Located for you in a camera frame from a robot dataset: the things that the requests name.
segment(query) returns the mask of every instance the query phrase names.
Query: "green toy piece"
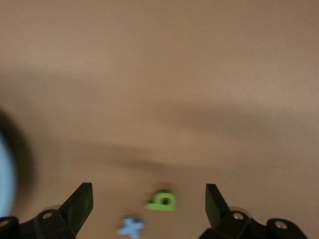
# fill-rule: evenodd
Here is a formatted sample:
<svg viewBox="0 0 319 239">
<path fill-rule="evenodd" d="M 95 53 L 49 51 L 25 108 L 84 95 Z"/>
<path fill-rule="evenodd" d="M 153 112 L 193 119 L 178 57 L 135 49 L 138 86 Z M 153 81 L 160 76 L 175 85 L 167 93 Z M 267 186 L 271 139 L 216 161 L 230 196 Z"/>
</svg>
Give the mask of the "green toy piece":
<svg viewBox="0 0 319 239">
<path fill-rule="evenodd" d="M 176 209 L 176 196 L 169 190 L 158 191 L 153 200 L 147 204 L 147 208 L 160 211 L 174 211 Z"/>
</svg>

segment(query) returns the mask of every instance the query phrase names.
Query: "tan tabletop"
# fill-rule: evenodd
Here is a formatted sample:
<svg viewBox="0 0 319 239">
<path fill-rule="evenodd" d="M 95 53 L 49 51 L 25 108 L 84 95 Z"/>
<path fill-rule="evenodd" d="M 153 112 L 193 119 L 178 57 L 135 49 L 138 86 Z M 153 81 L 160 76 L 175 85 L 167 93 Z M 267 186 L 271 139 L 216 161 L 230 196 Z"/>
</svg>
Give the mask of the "tan tabletop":
<svg viewBox="0 0 319 239">
<path fill-rule="evenodd" d="M 196 239 L 216 183 L 260 223 L 318 238 L 318 12 L 316 0 L 2 0 L 0 109 L 31 160 L 12 214 L 29 220 L 92 182 L 79 239 L 128 238 L 127 214 L 146 220 L 141 239 Z M 145 208 L 162 188 L 176 211 Z"/>
</svg>

